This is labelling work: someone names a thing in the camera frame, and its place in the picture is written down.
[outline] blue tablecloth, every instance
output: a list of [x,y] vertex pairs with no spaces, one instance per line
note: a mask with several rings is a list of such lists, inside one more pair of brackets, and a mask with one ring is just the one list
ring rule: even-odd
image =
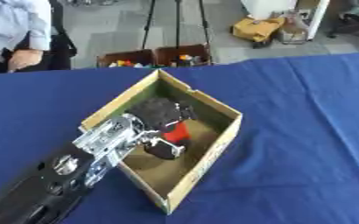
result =
[[[359,223],[359,54],[167,71],[242,111],[236,140],[171,216],[114,170],[63,223]],[[0,187],[149,72],[1,74]]]

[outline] red object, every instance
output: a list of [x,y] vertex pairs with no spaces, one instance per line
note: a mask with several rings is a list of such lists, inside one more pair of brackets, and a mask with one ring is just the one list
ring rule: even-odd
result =
[[126,65],[127,67],[133,67],[133,64],[130,62],[130,60],[126,60],[126,61],[125,61],[125,65]]
[[172,132],[164,133],[163,136],[165,140],[171,143],[177,143],[183,139],[189,139],[189,133],[187,132],[187,126],[184,122],[179,122],[175,124],[175,130]]

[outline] open cardboard box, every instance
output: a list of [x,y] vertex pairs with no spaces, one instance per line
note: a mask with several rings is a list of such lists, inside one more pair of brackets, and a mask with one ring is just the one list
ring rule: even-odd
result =
[[186,101],[196,121],[186,121],[191,144],[184,155],[163,160],[135,149],[118,167],[167,214],[171,214],[236,136],[242,114],[216,99],[192,90],[163,70],[157,70],[82,122],[90,130],[110,116],[152,96]]

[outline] tripod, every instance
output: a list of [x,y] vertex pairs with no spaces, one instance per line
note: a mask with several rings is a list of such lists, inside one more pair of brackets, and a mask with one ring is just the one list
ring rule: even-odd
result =
[[[175,0],[176,2],[176,34],[175,34],[175,47],[176,49],[180,49],[180,7],[181,7],[181,3],[182,0]],[[142,45],[142,50],[145,49],[145,45],[147,43],[147,39],[148,39],[148,34],[150,33],[150,28],[151,28],[151,21],[152,21],[152,16],[155,10],[155,5],[156,5],[156,0],[151,0],[151,7],[150,7],[150,11],[148,13],[148,18],[147,18],[147,23],[144,27],[144,39],[143,39],[143,45]],[[202,27],[204,30],[204,35],[206,37],[206,41],[207,41],[207,49],[208,49],[208,55],[209,55],[209,61],[211,62],[211,64],[213,64],[213,59],[212,59],[212,55],[210,53],[210,42],[209,42],[209,32],[208,32],[208,21],[206,20],[206,13],[204,11],[204,3],[203,0],[199,0],[199,9],[200,9],[200,13],[201,13],[201,23],[202,23]],[[177,57],[177,63],[180,61],[180,56],[178,55]]]

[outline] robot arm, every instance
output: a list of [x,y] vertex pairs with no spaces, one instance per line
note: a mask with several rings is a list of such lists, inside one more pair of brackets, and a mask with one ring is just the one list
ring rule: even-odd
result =
[[[146,106],[157,102],[161,106],[149,105],[152,111]],[[167,121],[173,119],[181,123],[190,118],[181,116],[184,113],[177,104],[158,98],[131,109],[133,114],[113,116],[91,130],[82,131],[80,137],[29,170],[4,191],[0,196],[0,224],[58,223],[138,145],[143,145],[147,152],[159,158],[179,157],[185,146],[171,143],[163,138],[160,129],[153,128],[164,130],[172,124],[153,118],[143,121],[148,115],[156,114],[153,110],[161,109],[171,114],[165,118]]]

